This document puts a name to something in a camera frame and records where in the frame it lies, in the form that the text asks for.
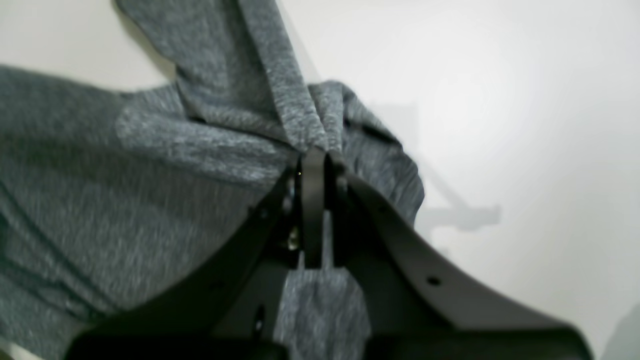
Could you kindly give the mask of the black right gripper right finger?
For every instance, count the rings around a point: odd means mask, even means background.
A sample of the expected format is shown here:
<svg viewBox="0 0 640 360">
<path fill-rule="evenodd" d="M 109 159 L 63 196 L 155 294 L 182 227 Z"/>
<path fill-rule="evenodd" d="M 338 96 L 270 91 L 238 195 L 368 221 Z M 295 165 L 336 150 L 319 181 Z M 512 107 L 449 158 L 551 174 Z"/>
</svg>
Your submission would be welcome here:
<svg viewBox="0 0 640 360">
<path fill-rule="evenodd" d="M 365 360 L 590 360 L 574 326 L 452 264 L 335 152 L 325 162 L 333 260 L 354 276 L 370 334 Z"/>
</svg>

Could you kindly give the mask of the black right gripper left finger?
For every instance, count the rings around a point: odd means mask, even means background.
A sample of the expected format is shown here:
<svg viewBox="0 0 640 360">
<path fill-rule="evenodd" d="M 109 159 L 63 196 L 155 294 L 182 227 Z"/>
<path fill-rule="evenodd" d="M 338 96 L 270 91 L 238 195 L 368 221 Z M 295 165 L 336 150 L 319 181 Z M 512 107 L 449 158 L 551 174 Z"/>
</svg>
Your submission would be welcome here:
<svg viewBox="0 0 640 360">
<path fill-rule="evenodd" d="M 144 305 L 79 335 L 67 360 L 287 360 L 274 342 L 291 269 L 320 268 L 325 158 L 310 150 L 215 255 Z"/>
</svg>

